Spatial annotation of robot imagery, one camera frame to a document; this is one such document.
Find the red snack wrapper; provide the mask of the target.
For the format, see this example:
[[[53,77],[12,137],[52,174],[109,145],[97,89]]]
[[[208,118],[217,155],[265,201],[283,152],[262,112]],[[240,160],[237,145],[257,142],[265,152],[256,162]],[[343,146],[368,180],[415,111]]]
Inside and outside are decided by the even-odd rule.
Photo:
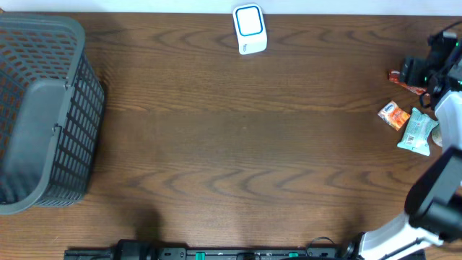
[[[409,86],[406,83],[399,81],[400,71],[397,70],[389,70],[388,71],[388,80],[392,83],[402,86],[404,89],[413,92],[416,95],[427,94],[425,88],[422,87],[413,87]]]

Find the mint green wipes pack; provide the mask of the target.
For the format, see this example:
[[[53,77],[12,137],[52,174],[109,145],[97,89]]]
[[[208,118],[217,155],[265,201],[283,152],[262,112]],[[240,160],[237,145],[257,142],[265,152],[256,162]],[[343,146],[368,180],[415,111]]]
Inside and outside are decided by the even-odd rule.
[[[411,117],[397,147],[429,156],[430,146],[427,140],[431,131],[438,125],[439,123],[427,114],[421,113],[417,108],[412,108]]]

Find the orange small box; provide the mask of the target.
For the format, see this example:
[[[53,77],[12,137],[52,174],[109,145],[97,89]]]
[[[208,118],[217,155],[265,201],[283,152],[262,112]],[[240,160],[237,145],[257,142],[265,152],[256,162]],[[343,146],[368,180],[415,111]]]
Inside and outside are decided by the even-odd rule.
[[[379,112],[381,117],[389,126],[395,130],[399,130],[409,119],[410,115],[400,109],[394,101],[387,103]]]

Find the green lid jar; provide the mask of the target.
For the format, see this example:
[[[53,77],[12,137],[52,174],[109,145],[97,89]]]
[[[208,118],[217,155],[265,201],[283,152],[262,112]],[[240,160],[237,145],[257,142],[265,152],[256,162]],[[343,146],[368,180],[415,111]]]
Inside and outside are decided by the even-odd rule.
[[[443,146],[443,138],[442,138],[442,135],[441,135],[441,131],[440,131],[440,126],[436,126],[432,132],[431,132],[431,137],[432,137],[432,140],[433,142],[439,146],[439,147],[442,147]]]

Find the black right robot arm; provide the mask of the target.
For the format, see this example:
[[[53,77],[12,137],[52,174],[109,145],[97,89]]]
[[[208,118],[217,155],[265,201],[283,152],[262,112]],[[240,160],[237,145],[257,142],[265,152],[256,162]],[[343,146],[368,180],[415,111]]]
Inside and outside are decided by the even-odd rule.
[[[404,212],[378,230],[359,234],[344,259],[402,259],[461,238],[461,40],[443,30],[428,38],[425,59],[408,57],[400,82],[424,87],[440,123],[443,154],[412,186]]]

